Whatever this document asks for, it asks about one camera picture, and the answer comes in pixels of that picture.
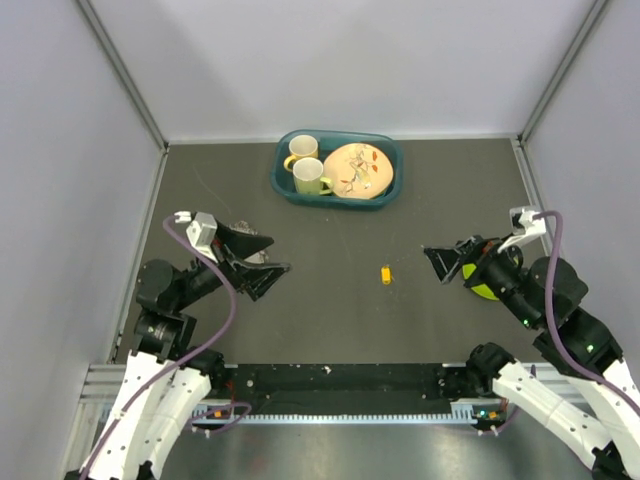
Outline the small yellow tag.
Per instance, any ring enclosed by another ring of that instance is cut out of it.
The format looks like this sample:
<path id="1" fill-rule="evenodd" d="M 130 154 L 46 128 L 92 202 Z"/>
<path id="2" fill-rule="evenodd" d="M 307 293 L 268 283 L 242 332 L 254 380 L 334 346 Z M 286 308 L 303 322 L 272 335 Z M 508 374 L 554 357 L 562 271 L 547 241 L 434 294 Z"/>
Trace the small yellow tag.
<path id="1" fill-rule="evenodd" d="M 393 275 L 389 265 L 384 265 L 381 267 L 380 277 L 383 285 L 390 285 L 392 283 Z"/>

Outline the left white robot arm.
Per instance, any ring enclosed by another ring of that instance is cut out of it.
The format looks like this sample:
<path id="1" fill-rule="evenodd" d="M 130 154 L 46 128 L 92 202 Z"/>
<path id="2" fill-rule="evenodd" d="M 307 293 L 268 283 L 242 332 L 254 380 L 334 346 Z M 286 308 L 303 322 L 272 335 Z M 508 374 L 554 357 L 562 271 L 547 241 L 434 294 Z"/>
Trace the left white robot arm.
<path id="1" fill-rule="evenodd" d="M 194 258 L 183 270 L 162 259 L 141 266 L 135 298 L 141 311 L 124 378 L 99 440 L 68 479 L 160 478 L 195 407 L 220 394 L 230 378 L 223 355 L 211 348 L 220 336 L 192 345 L 196 320 L 185 309 L 223 287 L 235 312 L 237 294 L 258 300 L 291 269 L 266 260 L 273 238 L 210 214 L 177 212 L 163 226 Z"/>

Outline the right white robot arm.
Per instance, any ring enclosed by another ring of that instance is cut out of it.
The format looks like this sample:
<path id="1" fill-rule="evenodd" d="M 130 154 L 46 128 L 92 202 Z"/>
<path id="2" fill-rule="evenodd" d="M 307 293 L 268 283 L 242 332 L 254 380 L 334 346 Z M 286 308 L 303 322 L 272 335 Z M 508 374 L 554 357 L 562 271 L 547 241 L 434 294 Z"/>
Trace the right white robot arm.
<path id="1" fill-rule="evenodd" d="M 584 412 L 544 386 L 514 355 L 495 343 L 477 346 L 464 376 L 474 393 L 496 394 L 525 411 L 560 439 L 595 479 L 639 476 L 639 390 L 619 342 L 582 308 L 587 285 L 557 256 L 526 264 L 524 235 L 474 235 L 452 247 L 424 250 L 439 281 L 457 274 L 465 288 L 486 287 L 526 329 L 533 346 L 578 390 Z"/>

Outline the lime green plate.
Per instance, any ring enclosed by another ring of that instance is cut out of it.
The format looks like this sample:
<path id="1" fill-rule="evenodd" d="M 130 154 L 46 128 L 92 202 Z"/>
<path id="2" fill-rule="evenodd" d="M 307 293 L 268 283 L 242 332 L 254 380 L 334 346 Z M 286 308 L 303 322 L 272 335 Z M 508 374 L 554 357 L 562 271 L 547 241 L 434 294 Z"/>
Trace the lime green plate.
<path id="1" fill-rule="evenodd" d="M 476 265 L 473 263 L 464 264 L 462 266 L 462 276 L 464 280 L 468 280 L 476 270 Z M 476 295 L 491 301 L 498 301 L 496 295 L 486 284 L 474 285 L 470 288 Z"/>

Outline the teal plastic tub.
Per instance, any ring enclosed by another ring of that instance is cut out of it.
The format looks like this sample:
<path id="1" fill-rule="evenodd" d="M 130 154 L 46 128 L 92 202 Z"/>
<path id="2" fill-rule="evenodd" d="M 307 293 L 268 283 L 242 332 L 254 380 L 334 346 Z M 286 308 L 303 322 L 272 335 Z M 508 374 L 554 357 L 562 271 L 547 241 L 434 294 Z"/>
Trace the teal plastic tub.
<path id="1" fill-rule="evenodd" d="M 318 160 L 323 176 L 333 182 L 323 195 L 299 193 L 291 171 L 294 160 L 290 143 L 307 135 L 318 142 Z M 400 144 L 384 135 L 319 129 L 298 129 L 285 134 L 277 143 L 270 171 L 273 190 L 300 206 L 355 211 L 377 211 L 401 190 L 404 155 Z"/>

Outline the front yellow-green mug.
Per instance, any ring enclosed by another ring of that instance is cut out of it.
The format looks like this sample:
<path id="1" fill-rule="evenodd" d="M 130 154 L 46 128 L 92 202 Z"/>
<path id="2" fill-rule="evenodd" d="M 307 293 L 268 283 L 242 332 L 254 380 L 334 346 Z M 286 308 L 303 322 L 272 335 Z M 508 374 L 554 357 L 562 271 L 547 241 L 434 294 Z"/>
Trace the front yellow-green mug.
<path id="1" fill-rule="evenodd" d="M 301 158 L 294 163 L 292 172 L 297 193 L 313 196 L 333 193 L 333 181 L 324 176 L 324 165 L 320 160 Z"/>

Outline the floral peach plate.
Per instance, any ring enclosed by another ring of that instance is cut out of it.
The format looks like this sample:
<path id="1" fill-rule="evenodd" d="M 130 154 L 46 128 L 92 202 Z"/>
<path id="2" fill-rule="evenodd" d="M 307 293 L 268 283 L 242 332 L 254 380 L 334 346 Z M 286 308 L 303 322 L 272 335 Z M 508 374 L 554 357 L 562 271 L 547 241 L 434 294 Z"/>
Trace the floral peach plate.
<path id="1" fill-rule="evenodd" d="M 374 199 L 394 179 L 394 167 L 388 156 L 366 143 L 339 147 L 326 157 L 323 165 L 324 176 L 333 181 L 333 194 L 345 199 Z"/>

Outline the rear yellow mug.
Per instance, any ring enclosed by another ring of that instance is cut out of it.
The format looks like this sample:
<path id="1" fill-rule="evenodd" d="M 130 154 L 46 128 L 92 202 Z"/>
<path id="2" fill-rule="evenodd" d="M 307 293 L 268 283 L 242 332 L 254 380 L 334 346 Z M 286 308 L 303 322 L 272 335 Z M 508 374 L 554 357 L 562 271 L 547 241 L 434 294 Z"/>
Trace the rear yellow mug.
<path id="1" fill-rule="evenodd" d="M 288 144 L 289 155 L 283 161 L 286 171 L 292 172 L 294 164 L 303 158 L 318 158 L 319 142 L 308 134 L 301 134 L 293 137 Z"/>

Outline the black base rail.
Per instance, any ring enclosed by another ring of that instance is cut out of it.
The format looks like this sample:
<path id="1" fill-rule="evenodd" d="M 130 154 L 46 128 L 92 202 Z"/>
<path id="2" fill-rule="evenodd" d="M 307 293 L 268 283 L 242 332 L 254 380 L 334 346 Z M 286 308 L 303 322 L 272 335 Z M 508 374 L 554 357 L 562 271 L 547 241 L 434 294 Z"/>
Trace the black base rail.
<path id="1" fill-rule="evenodd" d="M 228 365 L 205 407 L 251 406 L 253 424 L 457 423 L 499 429 L 516 412 L 463 364 Z"/>

